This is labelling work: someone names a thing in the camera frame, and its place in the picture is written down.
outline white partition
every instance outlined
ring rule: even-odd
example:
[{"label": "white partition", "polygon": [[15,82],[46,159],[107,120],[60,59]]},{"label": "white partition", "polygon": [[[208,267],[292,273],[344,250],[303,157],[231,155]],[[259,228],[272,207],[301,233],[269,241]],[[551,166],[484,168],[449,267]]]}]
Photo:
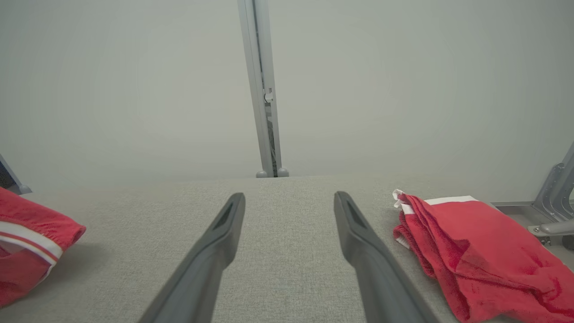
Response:
[{"label": "white partition", "polygon": [[533,201],[572,143],[572,1],[269,1],[292,176],[434,174]]},{"label": "white partition", "polygon": [[33,191],[255,177],[236,0],[0,3],[0,153]]}]

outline red cloth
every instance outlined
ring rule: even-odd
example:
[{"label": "red cloth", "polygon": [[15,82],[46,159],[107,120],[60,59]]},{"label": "red cloth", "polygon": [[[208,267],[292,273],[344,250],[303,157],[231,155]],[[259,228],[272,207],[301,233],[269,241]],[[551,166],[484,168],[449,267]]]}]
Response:
[{"label": "red cloth", "polygon": [[0,307],[40,283],[86,227],[0,188]]},{"label": "red cloth", "polygon": [[472,197],[395,196],[403,209],[395,239],[439,281],[458,320],[505,314],[527,323],[574,322],[574,274],[510,217]]}]

